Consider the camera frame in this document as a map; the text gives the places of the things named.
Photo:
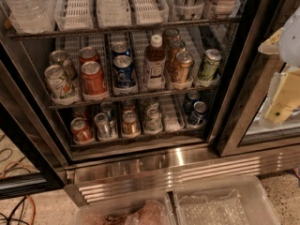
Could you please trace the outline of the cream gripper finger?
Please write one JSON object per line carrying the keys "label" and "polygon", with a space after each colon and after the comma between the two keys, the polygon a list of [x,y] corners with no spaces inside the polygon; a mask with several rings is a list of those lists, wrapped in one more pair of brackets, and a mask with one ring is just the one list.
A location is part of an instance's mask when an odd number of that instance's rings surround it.
{"label": "cream gripper finger", "polygon": [[281,37],[281,33],[283,28],[279,28],[270,38],[264,41],[259,47],[258,52],[271,55],[271,54],[279,54],[278,44]]}
{"label": "cream gripper finger", "polygon": [[300,68],[290,67],[284,73],[275,73],[268,98],[264,117],[273,124],[282,124],[300,106]]}

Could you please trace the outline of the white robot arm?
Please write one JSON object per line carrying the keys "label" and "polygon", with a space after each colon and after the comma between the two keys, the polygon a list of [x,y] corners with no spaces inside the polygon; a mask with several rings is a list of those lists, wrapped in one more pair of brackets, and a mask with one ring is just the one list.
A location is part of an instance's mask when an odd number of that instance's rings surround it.
{"label": "white robot arm", "polygon": [[262,105],[260,123],[276,127],[300,107],[300,7],[259,46],[258,52],[278,54],[279,59],[290,66],[287,71],[274,74]]}

